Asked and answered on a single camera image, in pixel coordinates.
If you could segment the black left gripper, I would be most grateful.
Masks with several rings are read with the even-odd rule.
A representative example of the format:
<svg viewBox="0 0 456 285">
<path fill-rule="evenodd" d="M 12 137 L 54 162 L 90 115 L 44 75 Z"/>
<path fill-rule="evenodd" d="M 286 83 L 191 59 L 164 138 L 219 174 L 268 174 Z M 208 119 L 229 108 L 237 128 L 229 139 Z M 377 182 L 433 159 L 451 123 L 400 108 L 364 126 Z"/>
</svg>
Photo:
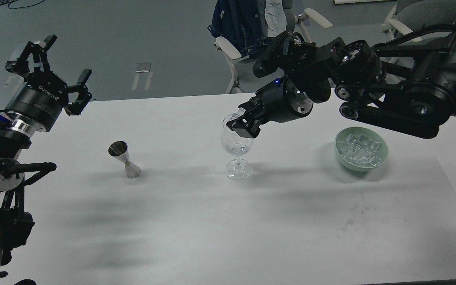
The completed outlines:
<svg viewBox="0 0 456 285">
<path fill-rule="evenodd" d="M 51 130 L 63 108 L 68 116 L 81 115 L 93 97 L 86 85 L 91 69 L 83 70 L 76 84 L 71 86 L 50 69 L 47 51 L 56 40 L 57 36 L 51 34 L 43 42 L 20 43 L 6 62 L 6 71 L 25 81 L 7 104 L 6 112 L 32 119 L 40 125 L 40 132 Z M 68 95 L 72 93 L 78 96 L 69 103 Z"/>
</svg>

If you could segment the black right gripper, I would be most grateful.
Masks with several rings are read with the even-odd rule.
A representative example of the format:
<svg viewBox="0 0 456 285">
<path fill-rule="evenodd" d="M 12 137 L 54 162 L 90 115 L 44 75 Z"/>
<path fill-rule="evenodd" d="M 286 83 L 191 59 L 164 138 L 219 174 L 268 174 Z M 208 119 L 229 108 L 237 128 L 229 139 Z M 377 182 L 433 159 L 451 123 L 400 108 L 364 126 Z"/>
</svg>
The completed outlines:
<svg viewBox="0 0 456 285">
<path fill-rule="evenodd" d="M 256 97 L 238 106 L 237 113 L 226 116 L 226 127 L 239 137 L 255 139 L 260 135 L 259 121 L 285 123 L 308 116 L 313 101 L 288 77 L 277 78 L 259 88 Z"/>
</svg>

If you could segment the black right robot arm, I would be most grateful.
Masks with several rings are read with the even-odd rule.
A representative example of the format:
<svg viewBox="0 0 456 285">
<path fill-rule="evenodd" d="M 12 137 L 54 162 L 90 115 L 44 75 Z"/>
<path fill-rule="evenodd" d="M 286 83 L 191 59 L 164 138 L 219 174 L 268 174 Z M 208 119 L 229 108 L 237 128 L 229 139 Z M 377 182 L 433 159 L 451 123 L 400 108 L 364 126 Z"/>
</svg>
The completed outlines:
<svg viewBox="0 0 456 285">
<path fill-rule="evenodd" d="M 284 75 L 239 106 L 225 126 L 256 138 L 270 121 L 308 116 L 331 92 L 347 119 L 431 139 L 456 117 L 456 24 L 436 24 L 370 46 L 342 38 L 318 47 L 297 33 L 277 36 L 253 67 L 258 78 Z"/>
</svg>

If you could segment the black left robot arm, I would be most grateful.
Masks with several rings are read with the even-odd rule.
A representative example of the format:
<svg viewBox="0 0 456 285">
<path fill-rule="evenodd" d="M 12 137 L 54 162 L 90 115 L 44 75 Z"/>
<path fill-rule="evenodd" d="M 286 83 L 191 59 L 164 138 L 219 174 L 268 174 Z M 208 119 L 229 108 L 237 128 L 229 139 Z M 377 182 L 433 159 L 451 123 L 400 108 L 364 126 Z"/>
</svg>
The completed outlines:
<svg viewBox="0 0 456 285">
<path fill-rule="evenodd" d="M 0 206 L 0 279 L 8 275 L 1 267 L 11 261 L 11 251 L 27 243 L 34 226 L 24 210 L 25 187 L 57 168 L 51 162 L 19 163 L 18 153 L 30 147 L 35 132 L 49 132 L 62 111 L 80 115 L 92 99 L 86 86 L 90 69 L 73 85 L 50 69 L 47 52 L 56 39 L 49 35 L 42 43 L 19 44 L 5 66 L 23 83 L 0 110 L 0 193 L 5 195 Z"/>
</svg>

